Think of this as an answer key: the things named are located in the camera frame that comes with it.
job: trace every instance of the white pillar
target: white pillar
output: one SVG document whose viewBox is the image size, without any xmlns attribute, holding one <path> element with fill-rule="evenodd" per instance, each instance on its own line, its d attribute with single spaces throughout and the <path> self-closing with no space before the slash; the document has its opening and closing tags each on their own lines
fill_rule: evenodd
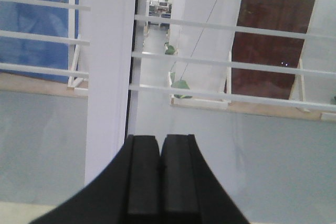
<svg viewBox="0 0 336 224">
<path fill-rule="evenodd" d="M 135 0 L 91 0 L 85 183 L 123 144 Z"/>
<path fill-rule="evenodd" d="M 183 19 L 185 0 L 174 0 L 172 7 L 172 19 Z M 180 25 L 170 25 L 169 44 L 178 47 L 180 39 Z"/>
</svg>

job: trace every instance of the white metal railing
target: white metal railing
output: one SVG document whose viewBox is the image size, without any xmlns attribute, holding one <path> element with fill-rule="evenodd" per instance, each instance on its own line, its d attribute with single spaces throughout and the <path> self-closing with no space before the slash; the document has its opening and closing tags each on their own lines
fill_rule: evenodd
<svg viewBox="0 0 336 224">
<path fill-rule="evenodd" d="M 16 39 L 30 39 L 30 40 L 39 40 L 39 41 L 46 41 L 46 42 L 66 43 L 69 45 L 83 45 L 83 46 L 90 45 L 90 42 L 87 40 L 50 36 L 50 35 L 41 35 L 41 34 L 21 33 L 18 31 L 0 30 L 0 36 L 8 37 L 8 38 L 16 38 Z"/>
<path fill-rule="evenodd" d="M 156 92 L 156 93 L 164 93 L 164 94 L 181 94 L 181 95 L 191 95 L 194 97 L 205 97 L 211 99 L 225 99 L 232 100 L 238 102 L 249 102 L 249 103 L 260 103 L 266 105 L 277 105 L 277 106 L 289 106 L 294 108 L 306 108 L 313 110 L 322 110 L 329 112 L 336 112 L 336 105 L 332 104 L 323 104 L 316 102 L 303 102 L 303 101 L 295 101 L 295 100 L 284 100 L 284 99 L 275 99 L 275 98 L 265 98 L 265 97 L 253 97 L 250 95 L 240 95 L 240 94 L 225 94 L 223 92 L 211 92 L 205 90 L 194 90 L 194 89 L 177 89 L 170 87 L 159 87 L 159 86 L 151 86 L 145 84 L 130 84 L 129 90 L 132 91 L 148 91 L 148 92 Z"/>
<path fill-rule="evenodd" d="M 294 38 L 294 39 L 323 39 L 323 40 L 328 40 L 328 41 L 336 41 L 335 36 L 325 36 L 325 35 L 317 35 L 317 34 L 302 34 L 302 33 L 293 33 L 291 31 L 278 31 L 278 30 L 252 28 L 252 27 L 244 27 L 244 26 L 227 26 L 227 25 L 221 25 L 221 24 L 193 22 L 193 21 L 187 21 L 187 20 L 182 20 L 182 19 L 168 19 L 168 18 L 161 18 L 161 17 L 155 17 L 155 16 L 135 15 L 134 19 L 138 21 L 150 21 L 154 23 L 167 23 L 167 24 L 173 24 L 173 25 L 193 26 L 193 27 L 199 27 L 199 28 L 222 29 L 222 30 L 229 30 L 229 31 L 248 33 L 248 34 L 269 35 L 269 36 L 286 37 L 286 38 Z"/>
<path fill-rule="evenodd" d="M 73 53 L 73 59 L 72 59 L 72 64 L 69 68 L 70 71 L 75 71 L 78 65 L 79 61 L 79 54 L 80 54 L 80 45 L 75 46 L 75 52 Z M 84 79 L 83 78 L 77 78 L 77 81 L 75 82 L 75 77 L 70 76 L 68 80 L 68 87 L 70 88 L 75 88 L 77 87 Z"/>
<path fill-rule="evenodd" d="M 135 58 L 148 58 L 148 59 L 157 59 L 157 60 L 176 60 L 187 63 L 194 64 L 204 64 L 204 65 L 214 65 L 214 66 L 225 66 L 237 69 L 248 69 L 248 70 L 259 70 L 265 72 L 276 72 L 276 73 L 288 73 L 288 74 L 298 74 L 305 76 L 315 76 L 322 78 L 336 79 L 335 72 L 303 69 L 303 68 L 285 68 L 269 65 L 260 65 L 254 63 L 243 63 L 236 61 L 216 61 L 216 60 L 206 60 L 206 59 L 194 59 L 186 58 L 177 55 L 165 55 L 165 54 L 154 54 L 151 52 L 133 52 L 132 57 Z"/>
<path fill-rule="evenodd" d="M 69 10 L 73 9 L 73 10 L 91 11 L 91 7 L 89 6 L 81 6 L 81 5 L 76 5 L 76 4 L 67 4 L 67 3 L 42 1 L 42 0 L 0 0 L 0 2 L 12 2 L 12 3 L 21 3 L 21 4 L 28 4 L 28 5 L 64 8 L 64 9 L 69 9 Z M 41 35 L 41 34 L 21 33 L 21 32 L 6 31 L 6 30 L 0 30 L 0 37 L 64 43 L 64 44 L 78 45 L 78 46 L 89 46 L 90 45 L 89 41 L 82 40 L 82 39 L 49 36 L 49 35 Z M 89 74 L 87 72 L 75 71 L 74 68 L 66 70 L 66 69 L 55 69 L 55 68 L 46 68 L 46 67 L 34 67 L 34 66 L 26 66 L 26 65 L 0 63 L 0 69 L 7 70 L 7 71 L 31 72 L 31 73 L 42 73 L 42 74 L 55 74 L 58 76 L 69 76 L 72 80 L 74 77 L 83 78 L 83 79 L 89 77 Z"/>
<path fill-rule="evenodd" d="M 75 9 L 75 10 L 86 10 L 86 11 L 91 10 L 90 6 L 82 6 L 82 5 L 67 4 L 67 3 L 60 3 L 60 2 L 53 2 L 53 1 L 45 1 L 45 0 L 0 0 L 0 1 L 63 8 L 63 9 Z"/>
<path fill-rule="evenodd" d="M 89 73 L 87 72 L 72 71 L 72 70 L 59 69 L 59 68 L 34 67 L 34 66 L 27 66 L 27 65 L 10 64 L 10 63 L 0 63 L 0 69 L 7 70 L 7 71 L 55 74 L 58 76 L 73 76 L 73 77 L 80 77 L 80 78 L 89 77 Z"/>
</svg>

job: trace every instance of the black object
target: black object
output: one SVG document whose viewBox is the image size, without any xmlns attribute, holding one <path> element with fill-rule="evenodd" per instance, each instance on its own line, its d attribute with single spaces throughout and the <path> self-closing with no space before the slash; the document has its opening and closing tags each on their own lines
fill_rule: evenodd
<svg viewBox="0 0 336 224">
<path fill-rule="evenodd" d="M 194 135 L 168 135 L 161 158 L 166 223 L 249 224 L 206 164 Z"/>
<path fill-rule="evenodd" d="M 135 136 L 129 183 L 127 223 L 158 223 L 160 153 L 154 136 Z"/>
<path fill-rule="evenodd" d="M 164 223 L 201 223 L 186 136 L 168 135 L 161 153 Z"/>
<path fill-rule="evenodd" d="M 249 224 L 194 135 L 133 136 L 82 191 L 30 224 Z"/>
</svg>

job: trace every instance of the white column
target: white column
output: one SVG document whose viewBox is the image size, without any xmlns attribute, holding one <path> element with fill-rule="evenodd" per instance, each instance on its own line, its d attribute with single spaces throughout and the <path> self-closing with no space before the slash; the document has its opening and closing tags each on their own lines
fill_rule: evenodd
<svg viewBox="0 0 336 224">
<path fill-rule="evenodd" d="M 135 0 L 91 0 L 85 183 L 123 144 Z"/>
<path fill-rule="evenodd" d="M 240 3 L 241 0 L 185 0 L 183 18 L 195 22 L 235 26 Z M 183 26 L 178 42 L 178 55 L 187 58 L 192 55 L 193 58 L 227 60 L 228 53 L 232 49 L 233 36 L 234 33 L 227 30 L 203 30 Z M 181 77 L 185 67 L 185 63 L 176 64 L 176 78 Z M 225 78 L 225 67 L 197 64 L 189 64 L 183 75 L 183 79 L 191 89 L 216 92 L 224 90 Z"/>
<path fill-rule="evenodd" d="M 184 5 L 185 0 L 174 0 L 172 7 L 172 19 L 183 19 L 184 14 Z M 169 44 L 178 47 L 179 39 L 180 39 L 180 28 L 179 25 L 170 25 L 170 37 Z"/>
</svg>

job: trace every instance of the hanging wire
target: hanging wire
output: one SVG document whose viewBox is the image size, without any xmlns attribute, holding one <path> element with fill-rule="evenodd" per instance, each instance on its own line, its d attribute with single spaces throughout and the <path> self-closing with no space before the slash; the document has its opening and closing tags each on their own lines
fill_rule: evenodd
<svg viewBox="0 0 336 224">
<path fill-rule="evenodd" d="M 212 7 L 212 9 L 211 9 L 211 12 L 210 12 L 210 14 L 209 14 L 209 16 L 208 16 L 208 19 L 206 20 L 206 23 L 209 21 L 209 19 L 210 19 L 210 17 L 211 17 L 211 14 L 212 14 L 212 12 L 214 11 L 215 6 L 216 6 L 216 4 L 217 4 L 217 1 L 218 1 L 218 0 L 215 1 L 214 5 L 213 5 L 213 7 Z M 191 55 L 190 55 L 190 58 L 192 58 L 193 55 L 194 55 L 195 49 L 196 49 L 196 47 L 197 47 L 197 45 L 198 45 L 198 43 L 199 43 L 199 41 L 200 41 L 200 39 L 201 39 L 201 36 L 202 36 L 202 34 L 203 34 L 203 32 L 204 32 L 204 29 L 205 29 L 205 28 L 202 29 L 201 34 L 200 34 L 199 37 L 198 37 L 198 40 L 197 40 L 197 42 L 196 42 L 196 44 L 195 44 L 195 47 L 194 47 L 194 49 L 193 49 L 193 51 L 192 51 L 192 53 L 191 53 Z M 181 75 L 180 80 L 182 80 L 182 78 L 183 78 L 183 76 L 184 76 L 184 73 L 185 73 L 185 71 L 187 70 L 187 67 L 188 67 L 188 66 L 189 66 L 189 62 L 188 62 L 187 65 L 185 66 L 184 71 L 183 71 L 183 73 L 182 73 L 182 75 Z"/>
</svg>

